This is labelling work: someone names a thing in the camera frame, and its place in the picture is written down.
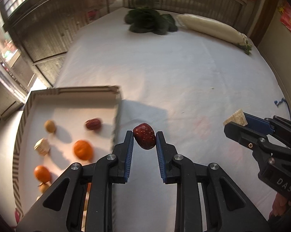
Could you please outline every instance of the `blue gripper pad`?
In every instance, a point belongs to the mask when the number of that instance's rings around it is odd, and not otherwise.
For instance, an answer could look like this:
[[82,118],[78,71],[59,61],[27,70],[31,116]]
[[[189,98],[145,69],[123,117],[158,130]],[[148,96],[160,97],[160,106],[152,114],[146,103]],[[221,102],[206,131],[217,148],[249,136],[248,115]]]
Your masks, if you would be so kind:
[[128,181],[129,178],[129,173],[130,173],[130,166],[132,164],[132,150],[134,148],[134,136],[131,135],[129,139],[129,145],[128,145],[128,150],[126,154],[126,159],[125,159],[125,172],[124,172],[124,178],[125,181]]
[[158,135],[156,134],[156,152],[157,152],[157,158],[158,158],[158,165],[160,170],[160,176],[163,179],[163,182],[166,182],[167,176],[166,176],[166,161],[164,159],[163,150],[161,148],[161,143]]
[[256,132],[262,133],[263,135],[272,135],[273,129],[269,122],[256,116],[244,113],[247,125],[245,127],[252,129]]

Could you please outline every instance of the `dried red date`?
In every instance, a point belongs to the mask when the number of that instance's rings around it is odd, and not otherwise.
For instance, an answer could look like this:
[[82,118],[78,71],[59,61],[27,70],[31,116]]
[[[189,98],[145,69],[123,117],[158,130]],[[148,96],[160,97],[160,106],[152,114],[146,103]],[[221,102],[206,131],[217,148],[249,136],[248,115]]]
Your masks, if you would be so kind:
[[150,150],[156,145],[156,137],[152,127],[147,123],[136,126],[133,130],[134,138],[145,150]]
[[102,126],[102,121],[99,118],[89,119],[85,122],[85,126],[89,130],[98,130]]

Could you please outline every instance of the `red poster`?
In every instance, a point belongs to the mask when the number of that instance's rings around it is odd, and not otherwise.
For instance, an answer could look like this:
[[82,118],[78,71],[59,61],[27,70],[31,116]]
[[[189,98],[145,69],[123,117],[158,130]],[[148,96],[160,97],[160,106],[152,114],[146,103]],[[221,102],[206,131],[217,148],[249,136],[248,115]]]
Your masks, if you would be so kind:
[[283,14],[280,21],[291,31],[291,7],[287,2],[283,7]]

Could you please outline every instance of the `screw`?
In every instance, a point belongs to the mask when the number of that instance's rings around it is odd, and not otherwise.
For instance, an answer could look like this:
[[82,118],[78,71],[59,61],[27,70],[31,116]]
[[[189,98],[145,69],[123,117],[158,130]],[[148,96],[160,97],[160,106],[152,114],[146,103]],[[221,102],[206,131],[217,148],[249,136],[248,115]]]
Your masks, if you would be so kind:
[[113,153],[107,155],[108,160],[114,160],[115,158],[116,158],[116,155]]
[[73,163],[71,166],[70,166],[70,168],[72,169],[72,170],[77,170],[77,169],[79,169],[79,167],[80,167],[80,163]]
[[275,163],[275,159],[274,158],[268,158],[268,162],[271,164],[271,165],[274,165]]
[[217,165],[216,163],[211,163],[211,164],[210,164],[210,168],[212,168],[213,170],[217,170],[217,169],[220,168],[220,166]]
[[175,160],[183,160],[183,155],[181,155],[181,154],[176,154],[175,156],[174,156],[174,159]]

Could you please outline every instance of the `blue string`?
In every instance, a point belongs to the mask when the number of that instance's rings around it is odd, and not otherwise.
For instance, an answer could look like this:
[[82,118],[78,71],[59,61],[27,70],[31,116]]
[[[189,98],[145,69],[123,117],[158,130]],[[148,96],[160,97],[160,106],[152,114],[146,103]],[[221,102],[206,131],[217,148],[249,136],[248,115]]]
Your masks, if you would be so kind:
[[277,102],[277,100],[274,101],[274,104],[276,104],[277,107],[279,107],[279,105],[281,103],[285,102],[285,104],[287,105],[287,108],[288,108],[288,111],[289,111],[289,116],[290,116],[290,120],[291,120],[291,112],[290,112],[290,108],[289,108],[289,105],[288,105],[288,102],[286,101],[285,98],[282,98],[281,101]]

